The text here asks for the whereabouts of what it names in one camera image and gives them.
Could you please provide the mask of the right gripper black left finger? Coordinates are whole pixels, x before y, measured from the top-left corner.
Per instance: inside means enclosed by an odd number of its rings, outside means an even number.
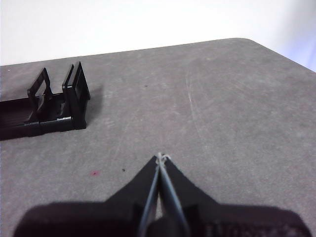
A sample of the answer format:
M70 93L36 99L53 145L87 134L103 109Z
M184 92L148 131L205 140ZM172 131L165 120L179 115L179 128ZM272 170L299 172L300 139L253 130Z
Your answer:
M52 202L29 209L16 237L134 237L156 180L153 156L136 176L104 201Z

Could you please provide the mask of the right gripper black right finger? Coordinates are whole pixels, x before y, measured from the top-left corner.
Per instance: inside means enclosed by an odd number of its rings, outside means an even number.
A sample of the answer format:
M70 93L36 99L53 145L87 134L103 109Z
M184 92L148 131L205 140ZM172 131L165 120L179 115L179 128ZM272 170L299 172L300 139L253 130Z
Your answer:
M224 204L191 182L171 161L161 158L176 203L193 237L310 237L301 217L273 206Z

